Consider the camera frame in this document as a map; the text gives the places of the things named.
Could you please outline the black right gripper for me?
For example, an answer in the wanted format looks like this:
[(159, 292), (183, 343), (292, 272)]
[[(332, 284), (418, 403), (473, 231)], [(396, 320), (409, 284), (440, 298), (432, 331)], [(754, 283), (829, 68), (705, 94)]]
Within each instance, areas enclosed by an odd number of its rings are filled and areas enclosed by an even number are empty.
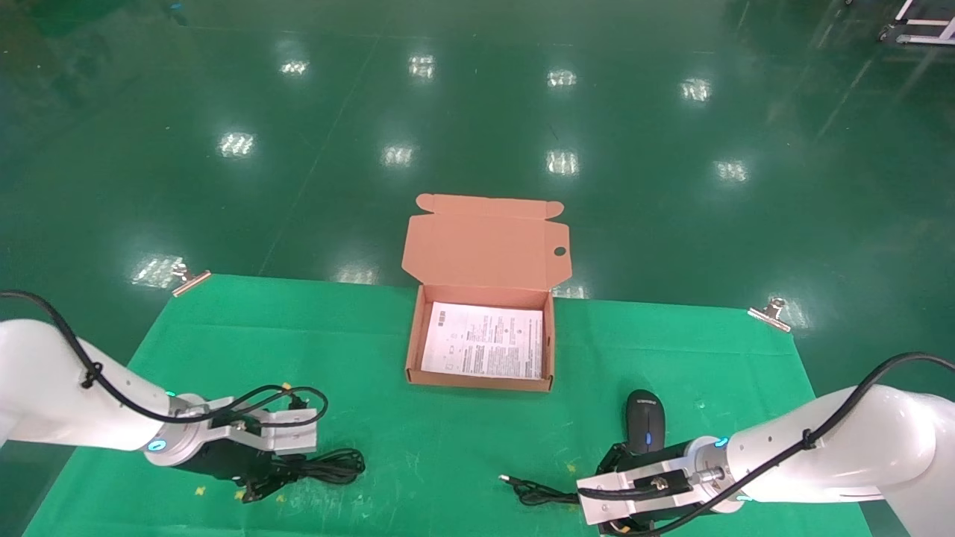
[[(619, 473), (625, 479), (656, 477), (686, 479), (695, 472), (696, 441), (687, 441), (647, 454), (633, 455), (625, 442), (614, 443), (596, 468), (597, 475)], [(601, 536), (651, 536), (654, 521), (610, 521), (599, 524)]]

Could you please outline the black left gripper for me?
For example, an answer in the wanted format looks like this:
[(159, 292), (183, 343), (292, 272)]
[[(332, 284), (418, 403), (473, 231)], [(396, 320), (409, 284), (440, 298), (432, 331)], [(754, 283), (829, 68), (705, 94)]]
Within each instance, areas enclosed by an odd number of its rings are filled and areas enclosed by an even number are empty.
[(230, 439), (205, 442), (181, 471), (242, 485), (243, 503), (255, 503), (284, 487), (284, 478), (267, 478), (272, 472), (272, 452)]

